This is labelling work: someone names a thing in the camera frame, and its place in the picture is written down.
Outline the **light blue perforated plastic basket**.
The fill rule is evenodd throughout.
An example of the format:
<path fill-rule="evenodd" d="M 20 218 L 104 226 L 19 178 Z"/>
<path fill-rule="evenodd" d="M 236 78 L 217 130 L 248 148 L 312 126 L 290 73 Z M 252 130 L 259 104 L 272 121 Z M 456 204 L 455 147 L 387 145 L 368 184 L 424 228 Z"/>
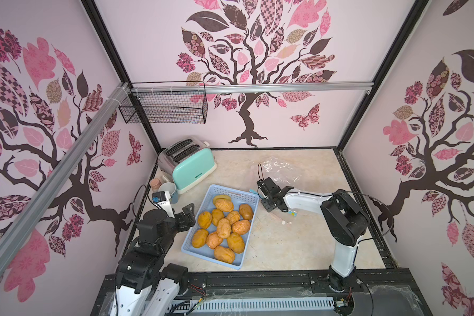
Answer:
<path fill-rule="evenodd" d="M 215 207 L 214 203 L 213 203 L 213 198 L 217 195 L 228 195 L 228 196 L 230 196 L 231 201 L 234 204 L 234 210 L 233 211 L 238 211 L 239 212 L 239 206 L 241 204 L 248 204 L 248 205 L 251 206 L 251 208 L 254 212 L 254 216 L 253 216 L 252 220 L 250 221 L 251 222 L 250 230 L 246 234 L 241 235 L 241 237 L 243 238 L 243 240 L 246 244 L 245 250 L 241 254 L 236 254 L 235 253 L 236 258 L 235 258 L 235 260 L 232 264 L 225 263 L 225 262 L 222 262 L 222 261 L 219 261 L 219 260 L 215 259 L 214 250 L 210 249 L 206 244 L 201 248 L 192 247 L 192 237 L 193 237 L 194 233 L 197 230 L 201 229 L 199 227 L 198 223 L 197 223 L 197 218 L 198 218 L 199 214 L 204 212 L 204 211 L 208 211 L 208 212 L 211 213 L 214 209 L 217 209 Z M 250 240 L 250 237 L 251 237 L 251 231 L 252 231 L 252 228 L 253 228 L 255 213 L 258 210 L 258 202 L 259 202 L 259 197 L 255 194 L 253 194 L 253 193 L 245 192 L 245 191 L 241 191 L 241 190 L 235 190 L 235 189 L 231 189 L 231 188 L 227 188 L 227 187 L 223 187 L 223 186 L 219 186 L 219 185 L 215 185 L 215 184 L 211 185 L 209 187 L 207 193 L 205 194 L 204 200 L 202 201 L 198 212 L 196 213 L 196 224 L 192 229 L 189 230 L 189 233 L 188 233 L 187 237 L 185 238 L 185 241 L 183 242 L 182 252 L 184 252 L 185 254 L 189 254 L 189 255 L 192 255 L 194 257 L 200 258 L 200 259 L 204 259 L 206 261 L 210 261 L 212 263 L 223 265 L 225 267 L 229 267 L 229 268 L 232 268 L 232 269 L 240 269 L 243 266 L 246 251 L 248 249 L 248 244 L 249 244 L 249 240 Z M 213 232 L 217 232 L 217 226 L 211 224 L 211 226 L 206 230 L 209 232 L 209 234 L 213 233 Z M 226 239 L 224 239 L 224 241 L 222 242 L 222 244 L 220 246 L 229 248 L 228 244 L 226 242 Z"/>

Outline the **wrinkled orange potato top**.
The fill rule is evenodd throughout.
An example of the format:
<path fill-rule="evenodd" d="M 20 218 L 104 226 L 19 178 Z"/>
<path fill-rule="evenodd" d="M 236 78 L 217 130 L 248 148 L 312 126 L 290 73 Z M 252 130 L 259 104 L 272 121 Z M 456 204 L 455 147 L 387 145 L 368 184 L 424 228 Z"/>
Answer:
<path fill-rule="evenodd" d="M 231 200 L 220 198 L 214 202 L 214 205 L 217 209 L 221 210 L 224 213 L 229 213 L 234 210 L 234 204 Z"/>

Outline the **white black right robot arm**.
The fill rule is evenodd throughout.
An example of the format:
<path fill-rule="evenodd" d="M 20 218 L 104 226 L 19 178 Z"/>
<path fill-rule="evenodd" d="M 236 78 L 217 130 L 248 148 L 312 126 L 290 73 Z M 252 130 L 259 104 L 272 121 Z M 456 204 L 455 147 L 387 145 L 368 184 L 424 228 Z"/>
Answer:
<path fill-rule="evenodd" d="M 300 209 L 320 214 L 335 240 L 333 260 L 328 271 L 314 285 L 334 293 L 363 291 L 358 283 L 355 261 L 359 245 L 370 225 L 370 217 L 352 197 L 355 193 L 342 189 L 330 194 L 303 192 L 292 186 L 280 188 L 271 178 L 257 181 L 261 204 L 268 212 L 286 213 Z"/>

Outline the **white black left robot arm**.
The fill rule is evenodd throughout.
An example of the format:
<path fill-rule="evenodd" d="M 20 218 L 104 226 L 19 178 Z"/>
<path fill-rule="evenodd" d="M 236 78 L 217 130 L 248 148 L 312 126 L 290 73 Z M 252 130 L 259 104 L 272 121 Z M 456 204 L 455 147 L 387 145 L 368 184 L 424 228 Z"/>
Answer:
<path fill-rule="evenodd" d="M 173 304 L 188 289 L 188 268 L 164 265 L 177 233 L 196 224 L 194 204 L 173 217 L 162 209 L 147 212 L 138 222 L 136 244 L 120 260 L 110 315 L 173 315 L 188 301 Z"/>

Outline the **clear blue zipper bag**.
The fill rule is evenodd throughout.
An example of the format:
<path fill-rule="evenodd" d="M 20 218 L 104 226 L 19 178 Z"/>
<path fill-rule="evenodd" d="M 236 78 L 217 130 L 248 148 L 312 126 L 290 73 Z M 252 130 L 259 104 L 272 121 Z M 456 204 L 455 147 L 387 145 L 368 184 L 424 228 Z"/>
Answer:
<path fill-rule="evenodd" d="M 257 195 L 257 196 L 259 197 L 259 200 L 262 200 L 262 199 L 263 199 L 262 196 L 260 195 L 260 193 L 259 193 L 257 190 L 249 189 L 249 192 L 250 192 L 250 193 L 253 193 L 253 194 L 255 194 L 255 195 Z M 296 212 L 296 211 L 292 211 L 292 210 L 288 210 L 287 212 L 282 212 L 282 214 L 283 214 L 283 215 L 289 214 L 289 216 L 291 216 L 291 217 L 297 217 L 297 216 L 298 216 L 297 212 Z"/>

